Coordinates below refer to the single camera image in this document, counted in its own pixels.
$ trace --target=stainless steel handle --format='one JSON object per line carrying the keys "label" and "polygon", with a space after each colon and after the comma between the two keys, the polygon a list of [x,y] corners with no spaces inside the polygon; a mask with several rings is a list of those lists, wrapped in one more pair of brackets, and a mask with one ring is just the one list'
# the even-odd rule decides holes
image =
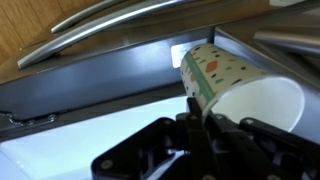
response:
{"label": "stainless steel handle", "polygon": [[148,0],[117,12],[108,14],[83,26],[75,28],[47,42],[35,51],[27,54],[18,61],[19,68],[24,68],[62,51],[63,49],[96,34],[108,27],[120,24],[133,18],[154,12],[156,10],[171,7],[183,2],[196,0]]}
{"label": "stainless steel handle", "polygon": [[319,27],[261,28],[254,39],[280,50],[320,57]]}
{"label": "stainless steel handle", "polygon": [[62,21],[61,23],[59,23],[58,25],[53,27],[51,29],[51,32],[58,33],[58,32],[64,31],[64,30],[68,29],[69,27],[73,26],[74,24],[80,22],[81,20],[83,20],[83,19],[85,19],[95,13],[98,13],[108,7],[119,4],[123,1],[127,1],[127,0],[104,0],[98,4],[95,4],[87,9],[69,17],[68,19]]}

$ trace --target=wooden cabinet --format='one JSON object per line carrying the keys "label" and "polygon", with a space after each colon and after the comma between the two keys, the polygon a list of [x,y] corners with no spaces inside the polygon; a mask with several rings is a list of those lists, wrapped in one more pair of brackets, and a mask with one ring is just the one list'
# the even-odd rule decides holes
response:
{"label": "wooden cabinet", "polygon": [[1,0],[0,64],[39,33],[100,0]]}

